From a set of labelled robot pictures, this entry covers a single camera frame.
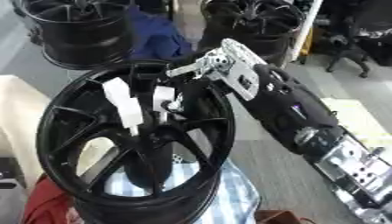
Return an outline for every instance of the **black alloy wheel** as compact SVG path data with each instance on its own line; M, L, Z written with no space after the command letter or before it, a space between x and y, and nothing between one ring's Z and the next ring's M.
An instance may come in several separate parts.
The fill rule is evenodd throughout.
M232 38L279 67L303 22L301 11L283 0L205 0L200 9L206 29L199 49Z
M123 60L134 34L130 0L23 0L40 29L44 57L67 69L87 70Z
M180 77L161 81L167 67L167 62L146 60L100 68L72 82L47 107L38 128L38 158L47 175L75 198L83 218L105 224L191 223L214 198L220 168L234 141L233 110L226 96L209 80ZM131 95L140 101L144 124L139 126L139 136L131 136L122 127L116 108L104 96L102 83L115 77L127 82ZM187 99L185 92L195 81L205 82L206 88ZM190 100L183 112L170 114L167 122L160 122L157 112L152 111L156 85L175 87L177 94L184 94L185 101ZM201 130L209 140L209 155L190 137L188 132L192 130ZM84 174L77 173L79 158L88 143L101 137L113 143L106 155L114 156L109 161L103 157L90 166L99 168L87 181ZM199 171L182 185L165 190L165 180L172 171L172 150L167 146L173 143L194 155ZM150 184L145 186L150 194L125 197L105 193L107 179L129 166L141 171L128 175L129 181L144 177L141 182Z

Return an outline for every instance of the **robotic arm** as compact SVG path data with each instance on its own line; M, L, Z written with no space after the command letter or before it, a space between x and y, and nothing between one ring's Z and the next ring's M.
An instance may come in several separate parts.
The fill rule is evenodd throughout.
M298 80L232 39L166 75L190 73L195 80L223 82L279 143L329 179L338 198L366 223L392 223L392 167L380 158L383 149L369 152Z

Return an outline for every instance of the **gray carpet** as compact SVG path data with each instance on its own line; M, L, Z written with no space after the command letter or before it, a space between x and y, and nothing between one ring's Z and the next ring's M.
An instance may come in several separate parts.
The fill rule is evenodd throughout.
M26 30L11 12L8 0L0 0L0 74L15 74L54 97L81 72L67 71L43 59ZM176 24L197 44L203 19L194 0L182 0ZM290 64L287 71L298 77L319 96L358 99L388 131L392 131L392 75L388 67L371 63L368 79L356 75L359 69L341 61L335 73L325 73L326 57L312 56L306 66ZM290 209L319 224L360 223L328 190L326 182L301 158L290 154L232 100L237 121L232 159L252 180L262 195L262 208Z

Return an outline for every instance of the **blue fabric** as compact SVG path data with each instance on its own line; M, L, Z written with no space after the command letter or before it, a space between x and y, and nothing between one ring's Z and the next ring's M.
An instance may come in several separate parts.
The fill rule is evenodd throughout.
M129 9L133 30L136 34L134 60L169 60L192 52L169 19L152 16L137 7Z
M171 176L164 182L164 191L183 184L199 170L198 163L174 164ZM149 195L130 182L123 168L108 178L105 192L128 197ZM194 224L256 224L254 213L259 203L259 193L250 180L228 160L221 168L216 197Z

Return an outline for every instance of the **blue checkered cloth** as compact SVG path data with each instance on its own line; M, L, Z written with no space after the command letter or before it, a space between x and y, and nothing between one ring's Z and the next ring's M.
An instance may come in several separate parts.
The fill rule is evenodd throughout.
M164 190L179 186L199 170L199 164L174 164L171 176L164 183ZM118 196L145 196L148 192L132 185L123 169L114 173L105 185L105 192ZM260 196L245 177L231 162L222 166L220 187L211 206L195 224L255 224L254 213L260 203Z

